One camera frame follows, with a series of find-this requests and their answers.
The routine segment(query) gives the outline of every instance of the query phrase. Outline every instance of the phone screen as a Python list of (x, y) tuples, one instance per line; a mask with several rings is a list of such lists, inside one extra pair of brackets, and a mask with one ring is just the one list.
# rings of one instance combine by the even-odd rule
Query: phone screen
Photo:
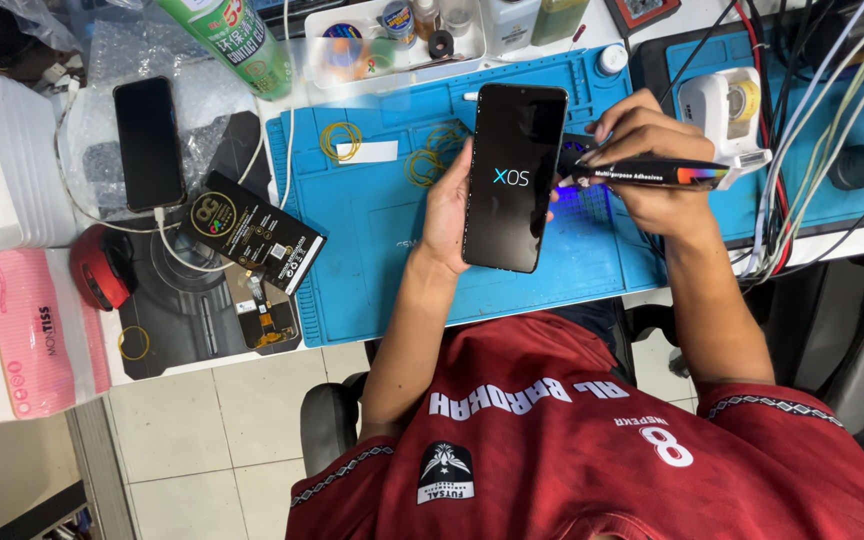
[(569, 93), (557, 86), (483, 84), (475, 116), (462, 259), (535, 271)]
[(112, 95), (128, 209), (186, 202), (172, 84), (165, 77), (138, 80), (117, 86)]

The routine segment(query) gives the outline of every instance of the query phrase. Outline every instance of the futsal logo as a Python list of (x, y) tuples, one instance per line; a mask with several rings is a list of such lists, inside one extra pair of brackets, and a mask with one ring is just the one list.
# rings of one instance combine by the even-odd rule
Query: futsal logo
[(436, 441), (426, 447), (418, 463), (416, 503), (474, 496), (473, 455), (448, 441)]
[(529, 171), (517, 171), (505, 169), (504, 171), (498, 170), (495, 168), (495, 179), (492, 181), (493, 184), (497, 182), (501, 182), (502, 184), (508, 184), (509, 186), (528, 186), (529, 185), (529, 177), (526, 175), (532, 174)]

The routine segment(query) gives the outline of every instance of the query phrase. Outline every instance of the white device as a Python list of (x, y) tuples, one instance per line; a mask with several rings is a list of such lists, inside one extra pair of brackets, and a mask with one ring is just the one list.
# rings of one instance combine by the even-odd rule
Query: white device
[(736, 178), (772, 161), (772, 151), (757, 141), (760, 104), (759, 72), (751, 67), (700, 75), (678, 88), (682, 121), (701, 128), (715, 144), (714, 163), (731, 167), (716, 190), (728, 190)]

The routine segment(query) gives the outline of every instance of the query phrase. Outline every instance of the black smartphone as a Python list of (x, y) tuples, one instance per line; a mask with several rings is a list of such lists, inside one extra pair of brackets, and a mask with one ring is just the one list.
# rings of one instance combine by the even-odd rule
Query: black smartphone
[(172, 82), (153, 77), (116, 86), (115, 119), (126, 183), (126, 205), (134, 213), (186, 202)]
[(463, 261), (535, 271), (568, 107), (558, 86), (479, 88)]

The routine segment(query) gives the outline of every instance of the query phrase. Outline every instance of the green spray can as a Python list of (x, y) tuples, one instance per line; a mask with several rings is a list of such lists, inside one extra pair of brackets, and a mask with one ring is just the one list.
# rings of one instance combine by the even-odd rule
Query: green spray can
[(288, 53), (269, 35), (249, 0), (155, 0), (252, 93), (276, 99), (291, 90)]

